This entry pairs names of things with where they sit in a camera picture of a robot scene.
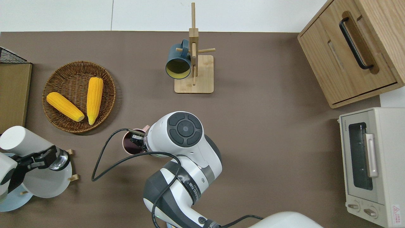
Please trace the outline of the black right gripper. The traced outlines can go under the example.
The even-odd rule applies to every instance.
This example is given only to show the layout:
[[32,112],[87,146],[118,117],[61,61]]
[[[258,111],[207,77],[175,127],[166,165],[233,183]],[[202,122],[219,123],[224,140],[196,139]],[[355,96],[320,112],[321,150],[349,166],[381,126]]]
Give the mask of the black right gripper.
[[141,133],[143,133],[143,136],[139,136],[135,133],[132,133],[130,141],[136,146],[141,147],[141,153],[150,152],[147,142],[147,132],[141,130]]

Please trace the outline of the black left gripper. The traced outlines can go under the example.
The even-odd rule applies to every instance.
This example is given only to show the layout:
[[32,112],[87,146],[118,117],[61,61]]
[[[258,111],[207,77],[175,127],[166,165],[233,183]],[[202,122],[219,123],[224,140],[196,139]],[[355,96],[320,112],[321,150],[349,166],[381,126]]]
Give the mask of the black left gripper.
[[17,166],[11,175],[8,193],[12,192],[15,188],[22,184],[26,173],[36,168],[47,169],[51,165],[49,162],[55,162],[57,159],[57,153],[58,150],[56,146],[53,145],[41,152],[32,153],[31,155],[24,157],[19,155],[13,155],[10,157],[17,162]]

